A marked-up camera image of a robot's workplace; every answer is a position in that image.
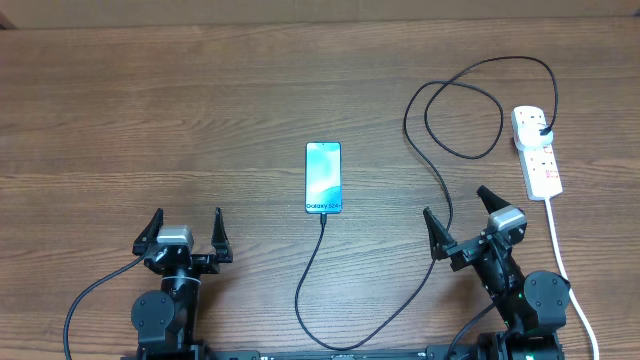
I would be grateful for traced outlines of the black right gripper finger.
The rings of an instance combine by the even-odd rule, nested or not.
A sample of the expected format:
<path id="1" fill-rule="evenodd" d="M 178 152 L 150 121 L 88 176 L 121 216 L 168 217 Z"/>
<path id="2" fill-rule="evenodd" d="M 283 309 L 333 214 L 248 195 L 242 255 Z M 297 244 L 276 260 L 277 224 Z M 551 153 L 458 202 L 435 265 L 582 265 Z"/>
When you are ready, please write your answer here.
<path id="1" fill-rule="evenodd" d="M 511 203 L 502 199 L 484 185 L 477 189 L 476 194 L 481 199 L 488 214 L 493 214 L 511 206 Z"/>
<path id="2" fill-rule="evenodd" d="M 458 245 L 449 231 L 434 216 L 429 207 L 423 210 L 423 216 L 429 233 L 431 258 L 443 260 L 450 256 L 450 249 Z"/>

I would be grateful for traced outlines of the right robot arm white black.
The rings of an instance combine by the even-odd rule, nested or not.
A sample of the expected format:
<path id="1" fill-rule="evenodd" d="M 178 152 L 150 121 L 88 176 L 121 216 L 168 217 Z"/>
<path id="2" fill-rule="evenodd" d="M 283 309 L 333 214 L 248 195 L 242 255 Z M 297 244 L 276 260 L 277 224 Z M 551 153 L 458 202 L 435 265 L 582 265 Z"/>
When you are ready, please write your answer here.
<path id="1" fill-rule="evenodd" d="M 429 345 L 428 359 L 562 359 L 564 352 L 557 330 L 566 325 L 571 284 L 550 271 L 527 275 L 512 256 L 513 247 L 524 239 L 525 213 L 481 186 L 476 194 L 482 200 L 488 222 L 478 236 L 458 242 L 426 208 L 423 216 L 429 233 L 434 261 L 451 261 L 451 269 L 474 268 L 491 298 L 490 305 L 478 313 L 448 345 Z M 460 339 L 484 315 L 497 310 L 506 325 L 504 331 L 482 333 L 471 345 Z"/>

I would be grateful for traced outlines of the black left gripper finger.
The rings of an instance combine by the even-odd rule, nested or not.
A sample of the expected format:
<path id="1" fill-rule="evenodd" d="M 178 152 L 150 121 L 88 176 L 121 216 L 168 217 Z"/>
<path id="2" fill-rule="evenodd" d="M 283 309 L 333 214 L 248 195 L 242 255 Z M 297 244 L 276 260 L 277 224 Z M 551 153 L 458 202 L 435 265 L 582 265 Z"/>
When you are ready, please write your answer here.
<path id="1" fill-rule="evenodd" d="M 215 209 L 215 218 L 214 218 L 213 232 L 211 237 L 211 246 L 215 250 L 230 249 L 230 243 L 224 228 L 222 209 L 219 207 Z"/>
<path id="2" fill-rule="evenodd" d="M 134 248 L 148 248 L 151 244 L 157 242 L 157 236 L 160 228 L 163 226 L 164 211 L 158 208 L 154 213 L 149 224 L 144 228 L 140 235 L 134 240 Z"/>

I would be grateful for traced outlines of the smartphone with light blue screen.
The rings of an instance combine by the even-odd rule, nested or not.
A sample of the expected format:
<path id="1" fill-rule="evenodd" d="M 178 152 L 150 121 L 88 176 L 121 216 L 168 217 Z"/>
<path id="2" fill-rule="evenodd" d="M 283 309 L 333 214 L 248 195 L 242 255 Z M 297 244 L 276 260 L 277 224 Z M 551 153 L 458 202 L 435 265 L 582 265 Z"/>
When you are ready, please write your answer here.
<path id="1" fill-rule="evenodd" d="M 305 147 L 305 210 L 309 214 L 342 211 L 342 146 L 309 142 Z"/>

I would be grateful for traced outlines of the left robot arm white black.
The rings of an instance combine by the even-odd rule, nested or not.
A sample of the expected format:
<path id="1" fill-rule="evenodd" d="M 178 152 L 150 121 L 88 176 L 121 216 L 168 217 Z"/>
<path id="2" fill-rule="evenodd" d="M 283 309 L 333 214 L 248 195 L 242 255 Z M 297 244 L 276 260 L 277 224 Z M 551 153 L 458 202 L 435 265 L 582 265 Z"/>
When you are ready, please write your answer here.
<path id="1" fill-rule="evenodd" d="M 213 359 L 213 351 L 195 338 L 201 277 L 220 272 L 233 253 L 222 211 L 215 210 L 209 254 L 193 252 L 194 237 L 187 225 L 163 223 L 157 209 L 136 238 L 132 253 L 161 277 L 158 290 L 140 295 L 132 305 L 131 322 L 138 333 L 138 359 Z"/>

